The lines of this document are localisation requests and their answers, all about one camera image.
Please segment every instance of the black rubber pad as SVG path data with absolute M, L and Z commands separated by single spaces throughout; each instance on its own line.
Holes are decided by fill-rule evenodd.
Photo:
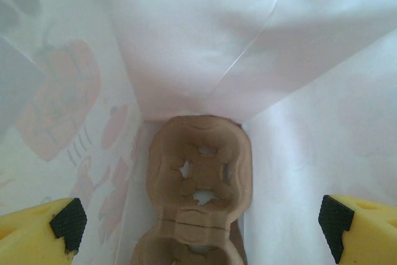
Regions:
M 354 211 L 329 195 L 323 197 L 318 222 L 323 229 L 325 238 L 336 264 L 339 264 L 343 253 L 342 234 L 349 231 Z
M 65 239 L 66 254 L 72 251 L 77 254 L 86 224 L 87 216 L 78 198 L 73 199 L 50 222 L 55 236 Z

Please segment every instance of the cardboard egg carton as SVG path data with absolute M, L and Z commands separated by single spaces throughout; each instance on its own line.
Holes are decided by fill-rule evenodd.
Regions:
M 206 115 L 168 121 L 150 146 L 146 190 L 158 222 L 131 265 L 243 265 L 229 239 L 252 198 L 251 143 L 239 125 Z M 200 191 L 213 198 L 199 204 Z

